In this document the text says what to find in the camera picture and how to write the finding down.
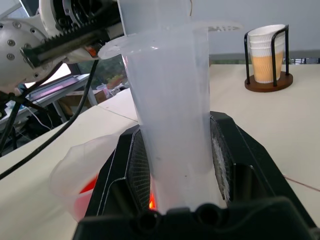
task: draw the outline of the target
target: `screw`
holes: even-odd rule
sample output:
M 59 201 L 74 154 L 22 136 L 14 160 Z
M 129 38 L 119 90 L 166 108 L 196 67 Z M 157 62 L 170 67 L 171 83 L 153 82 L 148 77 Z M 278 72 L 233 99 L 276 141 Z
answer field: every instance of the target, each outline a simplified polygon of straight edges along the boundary
M 12 25 L 13 25 L 16 29 L 20 29 L 20 28 L 21 28 L 21 23 L 18 22 L 18 21 L 14 21 L 14 22 L 12 23 Z
M 16 42 L 13 41 L 12 39 L 9 39 L 9 40 L 8 40 L 8 45 L 11 46 L 11 47 L 13 47 L 14 45 L 16 45 Z
M 15 55 L 13 55 L 12 53 L 8 53 L 6 55 L 6 58 L 9 59 L 10 61 L 13 61 L 15 59 Z

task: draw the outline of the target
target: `wall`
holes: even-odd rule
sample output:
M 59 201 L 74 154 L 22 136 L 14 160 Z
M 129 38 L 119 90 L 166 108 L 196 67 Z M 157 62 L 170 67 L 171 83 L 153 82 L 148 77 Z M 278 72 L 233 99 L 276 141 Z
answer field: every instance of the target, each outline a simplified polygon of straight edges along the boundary
M 19 0 L 0 0 L 0 19 L 20 8 Z
M 210 33 L 214 59 L 244 58 L 245 33 L 272 24 L 289 24 L 291 58 L 320 58 L 319 11 L 320 0 L 193 0 L 192 16 L 244 25 L 240 31 Z

